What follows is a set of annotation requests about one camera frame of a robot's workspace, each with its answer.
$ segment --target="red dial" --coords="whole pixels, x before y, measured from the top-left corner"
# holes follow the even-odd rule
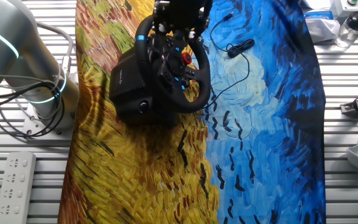
[[[184,63],[185,65],[189,65],[189,64],[191,64],[191,62],[192,62],[192,60],[191,60],[191,55],[190,55],[189,53],[187,53],[187,52],[185,52],[185,53],[183,53],[183,54],[181,55],[181,60],[183,61],[183,63]]]

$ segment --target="metal bracket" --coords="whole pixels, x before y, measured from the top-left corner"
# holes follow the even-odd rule
[[[37,117],[37,114],[34,110],[34,107],[29,104],[27,107],[27,113],[31,116]],[[27,134],[37,133],[45,128],[45,125],[41,121],[37,121],[34,119],[30,119],[28,116],[25,117],[24,125],[23,125],[23,132]],[[63,130],[53,130],[50,133],[36,138],[26,139],[28,142],[43,142],[50,144],[53,142],[54,144],[65,144],[67,143],[70,145],[71,138],[73,135],[73,128],[70,129],[63,129]]]

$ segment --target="electrical outlet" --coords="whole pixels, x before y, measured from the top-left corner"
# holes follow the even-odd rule
[[[0,224],[26,223],[35,161],[31,152],[8,155],[0,193]]]

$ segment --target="metal table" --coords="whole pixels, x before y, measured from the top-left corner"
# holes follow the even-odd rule
[[[37,21],[57,26],[75,38],[76,1],[25,1]],[[53,32],[39,29],[48,49],[61,62],[67,42]],[[349,119],[339,110],[341,103],[358,96],[358,40],[343,54],[333,54],[316,46],[323,76],[327,104],[324,120],[327,223],[358,224],[358,171],[346,160],[346,148],[358,142],[358,120]],[[76,72],[76,56],[72,53]],[[24,99],[20,100],[27,107]],[[18,128],[24,114],[15,103],[3,106],[7,118]],[[0,188],[7,154],[30,151],[37,164],[27,223],[56,223],[69,145],[36,145],[20,142],[0,129]]]

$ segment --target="black steering wheel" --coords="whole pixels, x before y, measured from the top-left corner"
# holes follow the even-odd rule
[[[153,16],[147,17],[140,23],[136,32],[135,55],[140,74],[142,75],[147,88],[161,104],[178,113],[194,113],[205,106],[211,94],[211,74],[209,70],[208,57],[204,48],[199,40],[193,40],[188,43],[197,58],[199,70],[193,70],[190,67],[185,67],[184,70],[186,72],[184,73],[173,74],[173,72],[165,72],[165,75],[168,74],[169,76],[174,77],[168,78],[170,87],[167,88],[167,85],[164,85],[164,82],[161,81],[160,74],[155,73],[149,59],[147,39],[152,28],[153,21]],[[200,86],[199,95],[193,102],[186,99],[186,96],[183,93],[183,85],[178,82],[179,78],[182,77],[195,80]]]

